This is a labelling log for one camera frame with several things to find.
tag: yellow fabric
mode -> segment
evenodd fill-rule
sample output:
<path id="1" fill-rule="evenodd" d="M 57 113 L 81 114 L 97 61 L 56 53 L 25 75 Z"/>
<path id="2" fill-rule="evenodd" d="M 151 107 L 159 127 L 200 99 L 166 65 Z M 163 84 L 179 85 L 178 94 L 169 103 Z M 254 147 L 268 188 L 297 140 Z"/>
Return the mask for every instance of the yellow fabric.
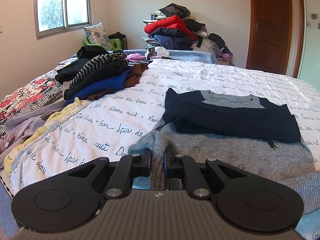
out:
<path id="1" fill-rule="evenodd" d="M 9 176 L 12 172 L 11 165 L 15 161 L 18 156 L 18 153 L 24 149 L 25 146 L 32 143 L 36 140 L 39 136 L 43 135 L 50 125 L 53 124 L 56 120 L 61 120 L 67 114 L 71 113 L 77 106 L 83 103 L 85 100 L 79 100 L 78 98 L 75 99 L 74 103 L 67 105 L 64 109 L 60 112 L 55 112 L 49 116 L 48 120 L 45 122 L 44 126 L 41 126 L 29 139 L 27 139 L 24 143 L 17 145 L 14 147 L 11 152 L 4 158 L 4 171 Z"/>

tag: window frame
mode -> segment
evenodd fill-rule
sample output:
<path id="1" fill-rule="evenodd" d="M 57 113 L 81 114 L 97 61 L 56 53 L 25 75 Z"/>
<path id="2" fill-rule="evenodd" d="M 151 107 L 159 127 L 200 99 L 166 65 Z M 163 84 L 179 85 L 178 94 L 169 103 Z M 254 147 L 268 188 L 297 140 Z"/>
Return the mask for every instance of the window frame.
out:
<path id="1" fill-rule="evenodd" d="M 39 31 L 39 22 L 38 22 L 38 0 L 34 0 L 34 17 L 35 17 L 35 27 L 36 27 L 36 38 L 37 40 L 53 36 L 60 33 L 70 32 L 73 30 L 82 29 L 84 26 L 91 25 L 91 10 L 90 10 L 90 0 L 87 0 L 87 12 L 88 12 L 88 22 L 79 23 L 79 24 L 71 24 L 68 25 L 68 16 L 67 16 L 67 0 L 62 0 L 62 17 L 63 17 L 63 25 L 61 27 L 52 28 L 49 30 Z"/>

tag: window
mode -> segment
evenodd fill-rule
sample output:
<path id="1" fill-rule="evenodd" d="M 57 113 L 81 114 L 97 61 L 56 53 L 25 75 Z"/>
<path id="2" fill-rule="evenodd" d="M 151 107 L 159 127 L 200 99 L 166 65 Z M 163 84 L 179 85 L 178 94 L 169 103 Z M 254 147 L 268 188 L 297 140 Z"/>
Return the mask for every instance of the window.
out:
<path id="1" fill-rule="evenodd" d="M 88 0 L 35 0 L 37 37 L 90 25 Z"/>

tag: door frame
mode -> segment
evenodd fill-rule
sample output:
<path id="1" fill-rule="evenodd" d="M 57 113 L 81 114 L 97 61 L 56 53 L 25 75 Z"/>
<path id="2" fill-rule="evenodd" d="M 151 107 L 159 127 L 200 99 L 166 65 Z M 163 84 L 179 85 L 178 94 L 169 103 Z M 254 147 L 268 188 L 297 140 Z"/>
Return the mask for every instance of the door frame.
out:
<path id="1" fill-rule="evenodd" d="M 249 47 L 248 47 L 248 57 L 247 57 L 247 63 L 246 68 L 249 67 L 252 57 L 252 49 L 253 49 L 253 35 L 255 31 L 255 8 L 254 8 L 254 0 L 250 0 L 250 36 L 249 36 Z M 292 9 L 291 9 L 291 21 L 290 21 L 290 27 L 291 27 L 291 33 L 292 33 Z M 289 61 L 289 54 L 291 49 L 291 37 L 292 35 L 289 35 L 288 39 L 288 48 L 286 55 L 286 66 L 284 68 L 284 75 L 286 74 L 287 68 L 288 68 L 288 61 Z M 298 34 L 298 48 L 296 53 L 296 60 L 294 64 L 293 69 L 293 75 L 292 77 L 297 78 L 298 71 L 300 68 L 300 61 L 301 61 L 301 55 L 302 55 L 302 47 L 303 47 L 303 38 L 304 38 L 304 2 L 303 0 L 299 0 L 299 34 Z"/>

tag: wall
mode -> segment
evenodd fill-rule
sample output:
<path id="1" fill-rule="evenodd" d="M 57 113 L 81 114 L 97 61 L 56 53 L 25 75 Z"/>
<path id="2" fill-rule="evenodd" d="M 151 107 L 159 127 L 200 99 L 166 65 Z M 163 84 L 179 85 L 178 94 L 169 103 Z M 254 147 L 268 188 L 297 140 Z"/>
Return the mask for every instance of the wall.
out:
<path id="1" fill-rule="evenodd" d="M 306 0 L 306 12 L 318 13 L 320 19 L 320 0 Z M 298 78 L 310 83 L 320 91 L 319 48 L 320 30 L 306 28 L 304 54 Z"/>
<path id="2" fill-rule="evenodd" d="M 286 75 L 292 77 L 297 56 L 299 38 L 299 0 L 292 0 L 292 35 Z"/>
<path id="3" fill-rule="evenodd" d="M 107 0 L 91 0 L 92 21 L 106 21 Z M 0 0 L 0 100 L 32 79 L 52 70 L 83 45 L 76 30 L 36 40 L 34 0 Z"/>
<path id="4" fill-rule="evenodd" d="M 250 0 L 109 0 L 108 29 L 127 35 L 131 49 L 145 48 L 141 39 L 150 13 L 176 3 L 187 7 L 198 22 L 205 23 L 208 33 L 217 33 L 234 55 L 233 63 L 245 68 L 250 33 Z"/>

